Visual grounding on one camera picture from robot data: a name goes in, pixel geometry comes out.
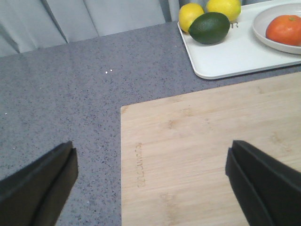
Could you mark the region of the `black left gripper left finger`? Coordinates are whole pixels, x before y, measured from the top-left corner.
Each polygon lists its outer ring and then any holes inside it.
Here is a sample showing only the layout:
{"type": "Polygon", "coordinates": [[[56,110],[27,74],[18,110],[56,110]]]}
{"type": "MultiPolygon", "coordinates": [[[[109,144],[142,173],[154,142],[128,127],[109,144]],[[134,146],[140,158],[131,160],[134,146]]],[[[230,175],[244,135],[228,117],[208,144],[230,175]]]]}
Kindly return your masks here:
{"type": "Polygon", "coordinates": [[[71,141],[0,182],[2,226],[54,226],[78,177],[71,141]]]}

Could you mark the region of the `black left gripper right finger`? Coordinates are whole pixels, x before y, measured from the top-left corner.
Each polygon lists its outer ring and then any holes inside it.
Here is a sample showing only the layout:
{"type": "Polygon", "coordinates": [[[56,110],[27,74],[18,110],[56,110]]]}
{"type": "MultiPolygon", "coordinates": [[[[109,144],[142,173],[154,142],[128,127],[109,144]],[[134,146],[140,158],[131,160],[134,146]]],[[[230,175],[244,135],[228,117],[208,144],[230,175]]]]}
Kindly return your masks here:
{"type": "Polygon", "coordinates": [[[228,149],[225,173],[251,226],[301,224],[301,174],[243,140],[228,149]]]}

